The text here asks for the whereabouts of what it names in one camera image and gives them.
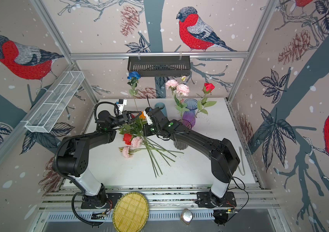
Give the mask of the pink grey glass vase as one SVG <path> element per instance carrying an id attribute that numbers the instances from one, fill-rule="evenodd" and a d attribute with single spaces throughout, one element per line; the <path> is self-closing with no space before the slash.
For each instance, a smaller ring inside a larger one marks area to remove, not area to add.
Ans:
<path id="1" fill-rule="evenodd" d="M 188 145 L 180 141 L 174 141 L 174 147 L 178 150 L 185 150 Z"/>

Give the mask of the blue artificial rose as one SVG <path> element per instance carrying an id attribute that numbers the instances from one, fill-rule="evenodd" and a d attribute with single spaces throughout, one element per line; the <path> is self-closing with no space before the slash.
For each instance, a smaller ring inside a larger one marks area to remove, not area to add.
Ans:
<path id="1" fill-rule="evenodd" d="M 136 107 L 136 110 L 138 111 L 138 107 L 136 104 L 136 96 L 138 94 L 138 90 L 136 89 L 139 83 L 139 79 L 141 78 L 140 74 L 138 72 L 130 72 L 128 74 L 128 85 L 130 85 L 130 89 L 129 89 L 129 94 L 133 97 L 134 100 L 134 104 Z"/>

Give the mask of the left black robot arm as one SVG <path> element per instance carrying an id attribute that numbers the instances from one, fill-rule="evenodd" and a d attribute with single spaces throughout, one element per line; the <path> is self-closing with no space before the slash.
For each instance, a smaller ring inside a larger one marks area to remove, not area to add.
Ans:
<path id="1" fill-rule="evenodd" d="M 141 115 L 140 111 L 120 112 L 119 106 L 112 102 L 99 102 L 94 107 L 95 131 L 66 137 L 58 146 L 52 164 L 53 171 L 80 189 L 81 208 L 105 208 L 107 204 L 113 206 L 105 186 L 88 169 L 89 152 L 113 142 L 118 127 L 136 122 Z"/>

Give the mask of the red artificial rose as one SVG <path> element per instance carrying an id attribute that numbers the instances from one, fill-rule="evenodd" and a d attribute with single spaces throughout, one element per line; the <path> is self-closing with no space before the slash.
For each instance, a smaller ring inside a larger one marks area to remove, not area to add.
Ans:
<path id="1" fill-rule="evenodd" d="M 215 86 L 211 83 L 205 83 L 203 87 L 203 96 L 201 96 L 200 101 L 197 102 L 197 112 L 195 117 L 197 117 L 200 113 L 208 115 L 208 111 L 206 108 L 214 106 L 216 101 L 209 101 L 208 97 L 211 95 L 212 91 L 215 89 Z"/>

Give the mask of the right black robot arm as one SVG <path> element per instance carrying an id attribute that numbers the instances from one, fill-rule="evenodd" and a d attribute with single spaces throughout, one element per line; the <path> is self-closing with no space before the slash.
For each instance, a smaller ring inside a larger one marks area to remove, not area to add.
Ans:
<path id="1" fill-rule="evenodd" d="M 228 192 L 233 174 L 240 164 L 240 158 L 226 138 L 213 139 L 189 129 L 178 120 L 169 120 L 159 108 L 148 107 L 144 111 L 148 125 L 144 134 L 181 142 L 205 155 L 210 160 L 211 173 L 215 181 L 209 192 L 198 192 L 195 203 L 200 208 L 236 207 L 234 194 Z"/>

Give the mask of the pink carnation bunch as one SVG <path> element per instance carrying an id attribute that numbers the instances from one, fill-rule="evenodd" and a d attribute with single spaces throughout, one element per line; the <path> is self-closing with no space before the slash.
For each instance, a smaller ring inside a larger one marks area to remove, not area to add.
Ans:
<path id="1" fill-rule="evenodd" d="M 180 81 L 171 79 L 165 83 L 165 87 L 171 91 L 172 97 L 176 103 L 176 109 L 179 111 L 181 118 L 185 112 L 189 111 L 189 109 L 187 109 L 187 104 L 185 103 L 184 97 L 188 97 L 190 89 L 185 84 L 185 80 L 186 76 L 182 76 Z"/>
<path id="2" fill-rule="evenodd" d="M 167 150 L 158 143 L 155 143 L 153 140 L 145 139 L 143 137 L 134 137 L 128 143 L 125 144 L 124 147 L 120 147 L 119 151 L 125 158 L 132 157 L 136 152 L 139 151 L 147 151 L 150 155 L 153 156 L 154 153 L 158 153 L 164 159 L 171 160 L 172 158 L 176 158 L 178 154 L 183 154 L 181 151 L 172 151 Z"/>

